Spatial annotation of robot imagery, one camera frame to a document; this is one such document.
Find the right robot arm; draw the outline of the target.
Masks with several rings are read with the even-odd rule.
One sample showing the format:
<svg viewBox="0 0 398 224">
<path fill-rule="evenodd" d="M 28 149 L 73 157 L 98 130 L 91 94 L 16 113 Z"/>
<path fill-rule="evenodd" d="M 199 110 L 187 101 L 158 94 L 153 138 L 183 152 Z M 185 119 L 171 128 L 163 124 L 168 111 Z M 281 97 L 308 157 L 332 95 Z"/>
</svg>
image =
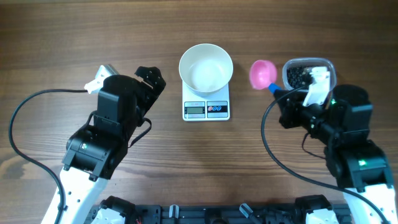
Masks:
<svg viewBox="0 0 398 224">
<path fill-rule="evenodd" d="M 368 138 L 373 112 L 368 93 L 355 85 L 336 86 L 328 107 L 303 105 L 301 89 L 273 90 L 280 124 L 303 127 L 325 145 L 326 166 L 336 179 L 355 223 L 397 223 L 392 170 L 383 150 Z"/>
</svg>

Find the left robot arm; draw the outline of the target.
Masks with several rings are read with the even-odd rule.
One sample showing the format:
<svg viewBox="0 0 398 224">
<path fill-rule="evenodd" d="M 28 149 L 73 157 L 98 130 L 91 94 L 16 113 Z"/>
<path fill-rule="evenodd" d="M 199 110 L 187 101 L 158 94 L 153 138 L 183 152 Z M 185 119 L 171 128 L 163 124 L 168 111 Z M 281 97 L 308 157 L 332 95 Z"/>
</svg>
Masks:
<svg viewBox="0 0 398 224">
<path fill-rule="evenodd" d="M 146 113 L 166 82 L 157 67 L 139 67 L 136 78 L 120 75 L 110 65 L 100 66 L 84 88 L 97 94 L 97 109 L 67 141 L 60 181 L 43 223 L 83 223 L 106 188 L 114 170 L 136 140 L 131 136 L 146 121 Z"/>
</svg>

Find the pink scoop blue handle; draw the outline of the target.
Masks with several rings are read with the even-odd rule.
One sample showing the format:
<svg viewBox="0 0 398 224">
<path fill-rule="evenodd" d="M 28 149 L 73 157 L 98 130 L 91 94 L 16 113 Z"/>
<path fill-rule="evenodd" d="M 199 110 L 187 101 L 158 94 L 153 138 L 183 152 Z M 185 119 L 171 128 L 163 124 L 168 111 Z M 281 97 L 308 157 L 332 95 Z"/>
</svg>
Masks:
<svg viewBox="0 0 398 224">
<path fill-rule="evenodd" d="M 270 60 L 255 61 L 249 71 L 249 81 L 253 89 L 268 89 L 272 94 L 281 87 L 276 85 L 277 68 Z"/>
</svg>

